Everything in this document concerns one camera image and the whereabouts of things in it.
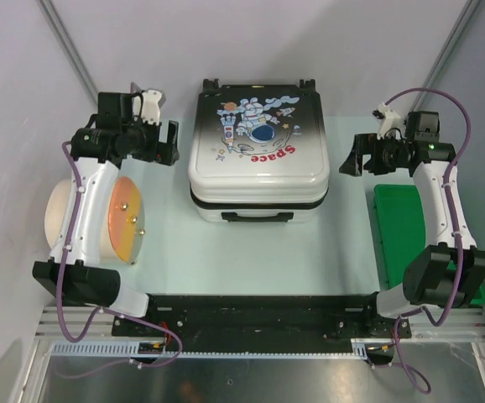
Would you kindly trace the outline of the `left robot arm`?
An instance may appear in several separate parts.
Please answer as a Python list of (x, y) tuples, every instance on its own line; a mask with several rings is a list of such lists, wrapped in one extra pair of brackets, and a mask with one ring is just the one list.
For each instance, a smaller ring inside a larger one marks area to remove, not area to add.
[(145, 207), (138, 186), (122, 175), (127, 158), (172, 166), (179, 158), (179, 125), (168, 123), (159, 138), (161, 90), (132, 86), (130, 92), (101, 92), (96, 113), (62, 149), (71, 177), (52, 191), (44, 217), (50, 255), (37, 261), (33, 277), (60, 305), (108, 308), (130, 316), (148, 336), (159, 314), (149, 297), (122, 279), (119, 267), (135, 264), (145, 234)]

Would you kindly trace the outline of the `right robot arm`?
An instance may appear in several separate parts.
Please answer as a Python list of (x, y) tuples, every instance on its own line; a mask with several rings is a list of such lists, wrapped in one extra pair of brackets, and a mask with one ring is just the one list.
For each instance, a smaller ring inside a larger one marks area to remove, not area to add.
[(468, 307), (485, 279), (485, 251), (478, 248), (462, 210), (457, 185), (458, 156), (452, 144), (440, 141), (436, 112), (413, 112), (402, 117), (390, 106), (373, 110), (380, 127), (354, 136), (340, 166), (342, 174), (387, 175), (406, 169), (418, 191), (425, 224), (425, 248), (407, 266), (403, 281), (379, 292), (376, 307), (361, 315), (363, 331), (380, 337), (391, 318), (442, 308), (440, 326), (453, 308)]

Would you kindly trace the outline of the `white black space suitcase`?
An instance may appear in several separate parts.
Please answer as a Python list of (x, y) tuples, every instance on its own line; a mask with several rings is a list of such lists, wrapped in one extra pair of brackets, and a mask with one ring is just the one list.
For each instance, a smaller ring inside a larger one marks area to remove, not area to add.
[(299, 84), (205, 79), (188, 165), (208, 222), (304, 222), (325, 200), (330, 161), (321, 97)]

